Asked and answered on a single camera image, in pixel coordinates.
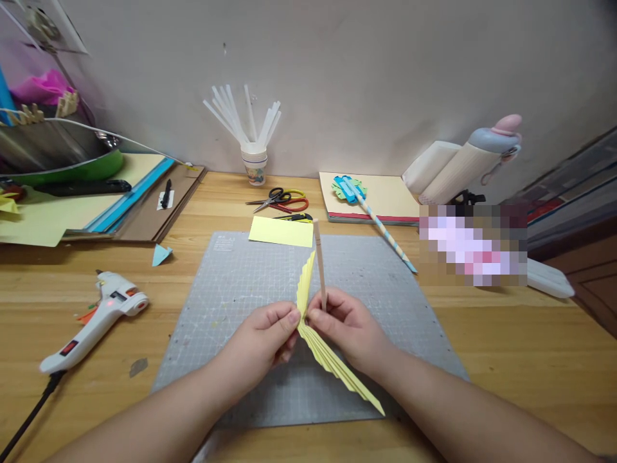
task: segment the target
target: blue striped stick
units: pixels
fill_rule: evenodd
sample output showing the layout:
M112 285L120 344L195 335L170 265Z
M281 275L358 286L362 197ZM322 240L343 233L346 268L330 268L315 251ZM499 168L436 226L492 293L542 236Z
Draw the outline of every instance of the blue striped stick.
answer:
M416 270L416 267L413 266L413 264L411 263L411 261L409 260L409 257L407 257L405 255L405 253L403 252L403 250L399 247L399 245L397 244L396 241L394 241L394 238L392 237L392 235L390 235L390 233L388 233L388 231L386 230L386 227L384 227L384 225L381 223L381 220L379 220L377 218L377 216L373 213L373 210L370 208L370 206L368 204L366 204L366 201L362 198L362 196L360 196L358 194L358 191L356 189L355 186L353 186L351 184L351 182L349 182L349 180L345 179L345 183L347 184L347 186L351 189L352 192L354 192L355 194L355 198L358 200L358 202L362 205L362 207L364 208L364 210L366 212L368 212L368 215L371 216L371 219L373 219L375 221L375 224L377 225L377 227L379 228L379 231L381 232L381 234L388 240L388 242L390 243L390 245L394 248L394 250L397 252L398 256L403 260L403 262L405 262L405 265L407 267L409 267L409 270L411 270L413 273L418 273L418 271Z

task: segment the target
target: black pen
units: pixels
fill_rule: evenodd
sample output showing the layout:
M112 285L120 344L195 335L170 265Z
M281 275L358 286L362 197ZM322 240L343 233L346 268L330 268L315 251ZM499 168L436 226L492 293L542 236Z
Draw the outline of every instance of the black pen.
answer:
M161 207L163 209L167 209L169 205L169 194L172 191L172 180L167 180L167 185L165 186L165 194L163 194L163 199L161 200Z

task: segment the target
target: red scissors handle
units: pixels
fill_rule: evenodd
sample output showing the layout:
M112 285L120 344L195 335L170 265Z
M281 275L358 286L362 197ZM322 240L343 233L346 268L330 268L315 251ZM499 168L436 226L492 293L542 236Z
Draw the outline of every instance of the red scissors handle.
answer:
M292 203L303 203L303 204L295 208L289 207L289 205ZM289 201L286 201L284 203L279 203L279 204L271 203L270 207L274 209L279 209L283 212L289 212L289 213L300 212L309 207L309 200L305 197L304 198L292 198Z

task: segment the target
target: cutting mat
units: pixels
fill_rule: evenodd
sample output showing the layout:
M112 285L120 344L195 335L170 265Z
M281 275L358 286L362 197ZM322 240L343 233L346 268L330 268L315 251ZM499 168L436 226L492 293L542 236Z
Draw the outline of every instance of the cutting mat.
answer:
M383 238L324 235L322 247L328 285L360 298L401 349L468 379L411 272ZM255 307L295 301L302 265L310 252L248 241L248 233L215 232L152 391L207 363ZM315 268L310 294L318 290ZM380 400L386 415L404 416L385 391L358 376ZM370 403L325 372L304 341L298 340L292 360L270 372L219 425L288 426L380 417Z

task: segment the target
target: light blue paper triangle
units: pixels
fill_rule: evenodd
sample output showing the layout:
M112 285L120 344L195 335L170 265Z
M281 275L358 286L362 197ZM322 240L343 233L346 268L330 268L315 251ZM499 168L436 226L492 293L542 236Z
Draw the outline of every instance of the light blue paper triangle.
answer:
M160 244L157 244L154 248L154 256L152 257L152 267L160 265L172 252L174 252L172 248L165 249Z

